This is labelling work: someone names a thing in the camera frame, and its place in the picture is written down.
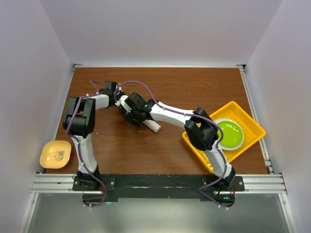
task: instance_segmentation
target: white wall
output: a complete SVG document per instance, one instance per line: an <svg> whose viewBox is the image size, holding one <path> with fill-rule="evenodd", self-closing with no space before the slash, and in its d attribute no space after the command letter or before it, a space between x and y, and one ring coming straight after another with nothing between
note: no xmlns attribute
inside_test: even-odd
<svg viewBox="0 0 311 233"><path fill-rule="evenodd" d="M246 66L272 165L300 232L311 231L311 1L284 0Z"/></svg>
<svg viewBox="0 0 311 233"><path fill-rule="evenodd" d="M281 0L41 0L74 63L246 64Z"/></svg>
<svg viewBox="0 0 311 233"><path fill-rule="evenodd" d="M57 128L70 62L38 0L0 1L0 35L0 232L16 233Z"/></svg>

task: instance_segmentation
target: yellow plate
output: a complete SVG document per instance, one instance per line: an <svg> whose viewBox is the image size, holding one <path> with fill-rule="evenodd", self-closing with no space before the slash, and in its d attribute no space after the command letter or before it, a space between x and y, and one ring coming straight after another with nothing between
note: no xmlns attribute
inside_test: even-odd
<svg viewBox="0 0 311 233"><path fill-rule="evenodd" d="M266 131L255 122L249 114L247 114L236 102L231 101L222 108L218 109L216 112L210 115L212 120L217 120L220 118L228 118L237 122L244 132L244 142L236 150L224 150L224 154L229 162L232 162L240 154L250 148L253 144L258 142L262 137L266 135ZM183 138L187 145L192 149L195 155L200 159L208 171L214 174L213 167L210 164L210 161L206 157L205 153L201 150L195 148L186 132L183 132Z"/></svg>
<svg viewBox="0 0 311 233"><path fill-rule="evenodd" d="M67 141L51 141L47 143L40 157L40 165L44 168L62 168L70 158L71 144Z"/></svg>

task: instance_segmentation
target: cable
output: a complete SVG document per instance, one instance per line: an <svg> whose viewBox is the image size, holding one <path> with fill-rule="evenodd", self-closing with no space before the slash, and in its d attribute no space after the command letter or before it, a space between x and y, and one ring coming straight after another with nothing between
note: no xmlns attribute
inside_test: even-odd
<svg viewBox="0 0 311 233"><path fill-rule="evenodd" d="M154 95L153 95L153 93L151 92L151 90L147 87L147 85L145 85L144 83L139 82L139 81L127 81L127 82L124 82L124 83L121 83L120 85L118 85L118 86L117 86L117 89L115 90L114 95L113 95L115 102L117 102L117 92L118 92L119 88L120 88L121 86L125 85L125 84L128 84L128 83L138 83L138 84L140 84L140 85L143 85L143 86L147 89L147 91L148 91L149 94L151 95L151 98L154 100L155 104L156 104L158 107L160 107L160 108L162 108L162 109L165 109L165 110L167 110L167 111L170 111L170 112L172 112L172 113L176 113L176 114L180 114L180 115L185 115L185 116L189 116L189 117L201 118L201 119L203 119L203 120L205 120L205 121L211 123L211 124L214 125L215 127L217 127L217 129L221 132L221 137L220 137L220 139L216 142L216 150L219 152L219 154L221 155L221 157L222 157L222 159L223 159L223 161L224 161L224 164L225 164L224 172L222 173L222 175L221 175L217 180L215 180L215 181L213 181L212 183L209 183L209 184L204 185L204 186L202 186L201 188L199 188L199 191L200 191L200 193L201 193L202 195L204 195L205 197L207 197L208 199L210 199L210 200L211 200L212 202L214 202L215 204L217 204L217 205L219 205L219 206L221 206L221 207L223 207L223 208L226 208L225 206L223 206L223 205L221 205L220 203L218 203L214 198L212 198L210 195L206 194L206 193L203 191L203 189L208 188L208 187L211 187L211 186L213 186L214 184L218 183L218 182L225 176L225 174L226 174L226 172L227 172L227 161L226 161L225 155L224 155L224 153L219 149L219 143L220 143L220 142L222 141L222 139L224 138L224 132L223 132L222 128L221 128L218 124L216 124L214 121L212 121L212 120L210 120L210 119L208 119L208 118L206 118L206 117L204 117L204 116L195 115L195 114L189 114L189 113L184 114L184 113L182 113L182 112L180 112L180 111L177 111L177 110L174 110L174 109L164 108L163 106L161 106L161 105L158 103L158 101L157 101L156 98L154 97Z"/></svg>
<svg viewBox="0 0 311 233"><path fill-rule="evenodd" d="M94 84L93 82L103 85L102 83L99 83L99 82L97 82L97 81L91 80L91 83L92 83L93 86L96 88L96 90L98 90L98 88L95 86L95 84ZM69 131L70 131L70 129L71 129L73 120L74 120L75 116L77 115L77 112L78 112L79 106L80 106L80 104L81 104L81 102L82 102L82 99L83 99L83 98L89 98L89 97L97 96L98 93L99 93L99 92L97 92L96 94L93 94L93 95L88 95L88 94L87 94L86 96L81 96L81 97L79 98L78 103L77 103L77 106L75 107L75 109L74 109L74 111L73 111L71 120L70 120L70 122L69 122L69 124L68 124L68 126L67 126L67 129L66 129L66 135L67 135L68 137L74 138L74 139L77 141L77 145L78 145L78 151L77 151L77 153L78 153L78 156L79 156L79 158L80 158L81 163L83 164L83 167L86 169L86 171L88 172L88 174L89 174L94 180L96 180L96 181L104 188L104 196L103 196L103 199L102 199L99 203L97 203L97 204L90 205L90 207L99 206L99 205L101 205L101 204L105 201L106 196L107 196L107 189L106 189L105 184L104 184L100 179L98 179L96 176L94 176L94 175L92 174L92 172L91 172L91 171L87 168L87 166L85 165L85 162L83 161L83 158L82 158L82 155L81 155L81 142L80 142L80 140L79 140L76 136L69 134Z"/></svg>

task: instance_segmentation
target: wooden table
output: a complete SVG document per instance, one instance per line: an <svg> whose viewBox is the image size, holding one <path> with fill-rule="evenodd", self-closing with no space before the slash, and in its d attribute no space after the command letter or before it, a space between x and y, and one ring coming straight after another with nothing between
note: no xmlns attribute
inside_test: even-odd
<svg viewBox="0 0 311 233"><path fill-rule="evenodd" d="M192 110L201 107L209 114L234 100L251 115L237 68L76 68L68 97L95 93L91 79L103 83L141 81L167 105ZM137 92L145 100L150 99L148 92L139 84L122 88L127 94ZM182 139L183 129L165 122L158 122L162 126L158 133L144 125L137 129L123 119L123 114L117 107L96 112L92 142L101 173L208 173ZM65 135L62 120L56 140L67 140L72 144L70 161L64 168L48 169L47 173L77 172L76 152L72 140ZM232 165L238 174L267 173L259 143L240 155Z"/></svg>

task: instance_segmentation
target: yellow bin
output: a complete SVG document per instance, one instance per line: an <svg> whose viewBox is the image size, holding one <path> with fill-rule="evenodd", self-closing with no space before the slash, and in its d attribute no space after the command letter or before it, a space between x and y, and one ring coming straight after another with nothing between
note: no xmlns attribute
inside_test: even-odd
<svg viewBox="0 0 311 233"><path fill-rule="evenodd" d="M250 148L253 144L258 142L262 137L266 135L266 131L234 101L231 101L222 108L218 109L216 112L210 115L210 118L212 120L217 120L220 118L228 118L237 122L243 129L244 132L243 144L236 150L223 150L229 162L233 161L240 154L242 154L244 151L246 151L248 148ZM195 155L208 169L208 171L214 174L213 167L210 164L210 161L206 157L205 153L201 150L198 150L191 144L186 132L183 132L183 138L187 143L187 145L195 153Z"/></svg>

